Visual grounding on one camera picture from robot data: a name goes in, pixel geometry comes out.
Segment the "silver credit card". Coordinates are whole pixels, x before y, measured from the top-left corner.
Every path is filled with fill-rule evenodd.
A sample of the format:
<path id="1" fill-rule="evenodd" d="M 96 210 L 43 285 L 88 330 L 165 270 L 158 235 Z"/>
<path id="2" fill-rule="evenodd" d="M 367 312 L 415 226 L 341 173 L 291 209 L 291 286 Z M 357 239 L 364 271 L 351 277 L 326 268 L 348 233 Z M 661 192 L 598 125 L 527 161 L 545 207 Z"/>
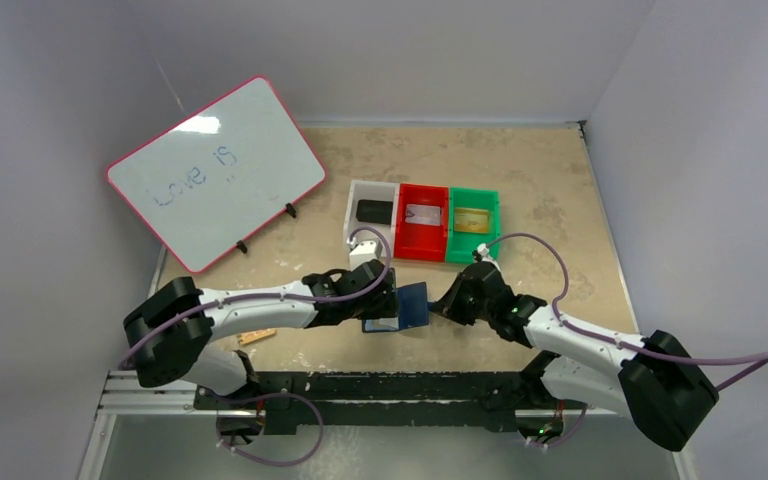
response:
<path id="1" fill-rule="evenodd" d="M 404 221 L 408 224 L 438 227 L 442 225 L 442 208 L 437 205 L 407 204 Z"/>

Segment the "red plastic bin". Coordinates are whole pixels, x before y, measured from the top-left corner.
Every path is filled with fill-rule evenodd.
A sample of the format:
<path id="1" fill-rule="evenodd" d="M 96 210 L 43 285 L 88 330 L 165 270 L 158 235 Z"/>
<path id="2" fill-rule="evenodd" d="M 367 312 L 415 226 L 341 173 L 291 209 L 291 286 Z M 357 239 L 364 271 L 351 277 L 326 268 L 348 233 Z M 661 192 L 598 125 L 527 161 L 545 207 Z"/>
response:
<path id="1" fill-rule="evenodd" d="M 407 204 L 440 206 L 442 225 L 433 227 L 406 223 L 404 214 Z M 401 183 L 396 208 L 395 256 L 406 260 L 443 262 L 449 228 L 448 207 L 448 187 Z"/>

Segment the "gold credit card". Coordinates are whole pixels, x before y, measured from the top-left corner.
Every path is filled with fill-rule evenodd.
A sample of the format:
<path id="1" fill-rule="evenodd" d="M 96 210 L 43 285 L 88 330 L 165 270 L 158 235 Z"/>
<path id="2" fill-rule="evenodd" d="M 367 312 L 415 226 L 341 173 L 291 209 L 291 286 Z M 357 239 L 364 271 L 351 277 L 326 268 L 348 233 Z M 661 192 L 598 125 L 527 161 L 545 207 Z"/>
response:
<path id="1" fill-rule="evenodd" d="M 486 209 L 456 207 L 453 211 L 453 230 L 459 233 L 487 234 L 491 214 Z"/>

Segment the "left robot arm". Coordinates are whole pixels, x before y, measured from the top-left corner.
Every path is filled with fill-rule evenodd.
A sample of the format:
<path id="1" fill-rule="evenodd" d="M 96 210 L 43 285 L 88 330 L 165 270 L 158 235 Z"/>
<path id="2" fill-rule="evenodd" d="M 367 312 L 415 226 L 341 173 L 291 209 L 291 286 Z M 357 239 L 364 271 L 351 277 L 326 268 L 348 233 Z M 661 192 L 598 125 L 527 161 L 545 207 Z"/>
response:
<path id="1" fill-rule="evenodd" d="M 134 370 L 144 388 L 187 381 L 244 409 L 257 399 L 256 373 L 246 354 L 225 351 L 217 341 L 262 329 L 330 327 L 397 314 L 395 271 L 379 260 L 263 289 L 199 288 L 192 278 L 180 277 L 124 319 L 129 349 L 119 367 Z"/>

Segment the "white plastic bin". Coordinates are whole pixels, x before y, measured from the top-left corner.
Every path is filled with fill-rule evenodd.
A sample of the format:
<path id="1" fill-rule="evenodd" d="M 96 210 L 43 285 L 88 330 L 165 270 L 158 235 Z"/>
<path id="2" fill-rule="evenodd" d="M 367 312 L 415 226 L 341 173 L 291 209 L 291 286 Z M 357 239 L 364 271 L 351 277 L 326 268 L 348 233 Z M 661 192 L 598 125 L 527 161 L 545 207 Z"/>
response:
<path id="1" fill-rule="evenodd" d="M 350 234 L 359 227 L 378 231 L 395 252 L 395 231 L 400 184 L 354 179 L 350 183 L 343 222 L 343 244 L 349 251 Z"/>

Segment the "black card in bin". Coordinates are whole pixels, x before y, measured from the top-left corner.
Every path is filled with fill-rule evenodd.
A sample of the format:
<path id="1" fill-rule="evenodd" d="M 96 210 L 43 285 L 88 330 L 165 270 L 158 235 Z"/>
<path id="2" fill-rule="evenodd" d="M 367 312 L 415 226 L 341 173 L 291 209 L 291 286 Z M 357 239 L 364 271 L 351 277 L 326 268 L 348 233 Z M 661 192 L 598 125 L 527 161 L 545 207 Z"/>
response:
<path id="1" fill-rule="evenodd" d="M 394 203 L 386 200 L 360 199 L 357 202 L 355 219 L 362 223 L 390 225 Z"/>

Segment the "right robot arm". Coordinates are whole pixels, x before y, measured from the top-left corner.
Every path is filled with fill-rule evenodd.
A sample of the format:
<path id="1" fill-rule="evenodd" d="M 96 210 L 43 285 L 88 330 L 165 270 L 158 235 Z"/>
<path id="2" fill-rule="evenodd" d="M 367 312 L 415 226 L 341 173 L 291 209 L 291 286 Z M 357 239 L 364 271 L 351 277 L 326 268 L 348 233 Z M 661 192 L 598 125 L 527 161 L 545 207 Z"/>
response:
<path id="1" fill-rule="evenodd" d="M 669 451 L 684 449 L 719 400 L 673 335 L 624 334 L 557 314 L 546 300 L 515 293 L 490 262 L 467 266 L 430 309 L 461 325 L 485 321 L 502 339 L 537 349 L 520 373 L 529 404 L 556 399 L 611 411 Z"/>

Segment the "blue leather card holder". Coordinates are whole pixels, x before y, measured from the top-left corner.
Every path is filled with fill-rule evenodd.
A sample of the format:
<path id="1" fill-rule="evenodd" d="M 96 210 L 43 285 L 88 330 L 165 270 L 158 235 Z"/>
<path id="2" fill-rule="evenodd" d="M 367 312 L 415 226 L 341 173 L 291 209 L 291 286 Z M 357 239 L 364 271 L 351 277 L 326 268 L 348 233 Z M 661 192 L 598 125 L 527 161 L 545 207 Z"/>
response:
<path id="1" fill-rule="evenodd" d="M 365 334 L 389 333 L 425 327 L 430 324 L 430 307 L 426 282 L 401 286 L 397 289 L 399 303 L 396 317 L 364 320 L 361 331 Z"/>

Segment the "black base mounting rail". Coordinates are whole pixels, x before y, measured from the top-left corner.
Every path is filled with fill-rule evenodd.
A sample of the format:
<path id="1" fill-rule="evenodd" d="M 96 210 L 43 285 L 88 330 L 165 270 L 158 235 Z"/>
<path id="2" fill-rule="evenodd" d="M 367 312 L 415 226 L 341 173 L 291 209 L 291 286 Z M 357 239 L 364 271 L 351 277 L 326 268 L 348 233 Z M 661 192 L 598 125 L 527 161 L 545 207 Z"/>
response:
<path id="1" fill-rule="evenodd" d="M 497 372 L 262 371 L 259 384 L 226 398 L 200 386 L 195 408 L 225 414 L 260 410 L 268 435 L 302 425 L 480 427 L 492 433 L 535 434 L 541 416 L 552 433 L 559 410 L 582 408 L 551 397 L 536 380 Z"/>

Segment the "pink framed whiteboard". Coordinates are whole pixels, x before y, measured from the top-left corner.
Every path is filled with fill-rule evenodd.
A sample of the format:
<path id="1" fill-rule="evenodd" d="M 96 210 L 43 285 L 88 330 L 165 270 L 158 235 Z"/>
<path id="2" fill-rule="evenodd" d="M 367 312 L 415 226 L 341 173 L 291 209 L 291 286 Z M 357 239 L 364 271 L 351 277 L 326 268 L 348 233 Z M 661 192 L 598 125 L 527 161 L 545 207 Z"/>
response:
<path id="1" fill-rule="evenodd" d="M 327 174 L 272 83 L 254 77 L 110 165 L 112 188 L 191 273 L 210 268 Z"/>

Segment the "green plastic bin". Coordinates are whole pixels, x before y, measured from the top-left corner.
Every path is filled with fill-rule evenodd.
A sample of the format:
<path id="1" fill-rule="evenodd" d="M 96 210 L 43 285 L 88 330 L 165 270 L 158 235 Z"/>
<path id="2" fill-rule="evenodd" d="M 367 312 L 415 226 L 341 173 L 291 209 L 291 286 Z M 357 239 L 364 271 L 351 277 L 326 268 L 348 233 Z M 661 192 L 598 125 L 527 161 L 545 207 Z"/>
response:
<path id="1" fill-rule="evenodd" d="M 497 191 L 450 187 L 448 209 L 448 263 L 471 263 L 480 244 L 489 245 L 502 235 Z"/>

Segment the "orange circuit board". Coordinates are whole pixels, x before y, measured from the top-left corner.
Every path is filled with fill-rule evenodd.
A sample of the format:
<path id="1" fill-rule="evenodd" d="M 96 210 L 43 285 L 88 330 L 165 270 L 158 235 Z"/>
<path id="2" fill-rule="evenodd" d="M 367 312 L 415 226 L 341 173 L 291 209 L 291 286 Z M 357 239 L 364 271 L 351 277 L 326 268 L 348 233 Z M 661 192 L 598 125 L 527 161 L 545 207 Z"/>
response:
<path id="1" fill-rule="evenodd" d="M 237 335 L 237 342 L 239 345 L 249 345 L 254 342 L 264 340 L 266 338 L 272 337 L 277 333 L 277 330 L 274 328 L 267 328 L 267 329 L 260 329 L 260 330 L 254 330 L 249 331 L 245 333 L 241 333 Z"/>

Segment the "aluminium frame rail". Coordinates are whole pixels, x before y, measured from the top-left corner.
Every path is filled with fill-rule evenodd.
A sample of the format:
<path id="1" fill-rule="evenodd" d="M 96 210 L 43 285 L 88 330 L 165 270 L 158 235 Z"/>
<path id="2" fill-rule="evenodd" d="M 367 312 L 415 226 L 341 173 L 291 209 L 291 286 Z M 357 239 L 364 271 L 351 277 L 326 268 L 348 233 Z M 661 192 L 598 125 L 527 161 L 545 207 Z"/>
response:
<path id="1" fill-rule="evenodd" d="M 185 382 L 144 389 L 133 372 L 106 378 L 80 479 L 244 479 L 261 465 L 216 445 L 217 413 Z"/>

